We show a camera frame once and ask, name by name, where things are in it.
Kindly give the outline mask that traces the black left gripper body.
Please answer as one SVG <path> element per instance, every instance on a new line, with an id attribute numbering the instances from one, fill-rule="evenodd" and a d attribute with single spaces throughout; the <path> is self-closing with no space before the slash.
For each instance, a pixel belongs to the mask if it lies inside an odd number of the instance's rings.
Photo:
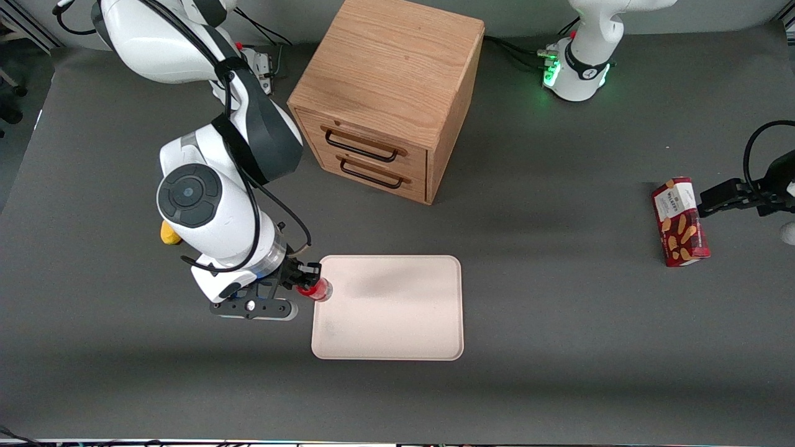
<path id="1" fill-rule="evenodd" d="M 750 149 L 743 154 L 743 176 L 752 189 L 752 204 L 759 216 L 794 212 L 794 151 L 776 158 L 759 180 L 750 178 Z"/>

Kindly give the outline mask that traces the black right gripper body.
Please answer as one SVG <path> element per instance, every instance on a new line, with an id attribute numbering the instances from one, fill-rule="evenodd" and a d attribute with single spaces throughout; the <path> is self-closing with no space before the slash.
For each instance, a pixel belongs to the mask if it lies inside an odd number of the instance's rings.
<path id="1" fill-rule="evenodd" d="M 253 282 L 239 291 L 242 300 L 273 299 L 276 291 L 283 288 L 290 291 L 301 282 L 302 261 L 297 258 L 285 258 L 278 269 L 265 275 L 258 275 Z"/>

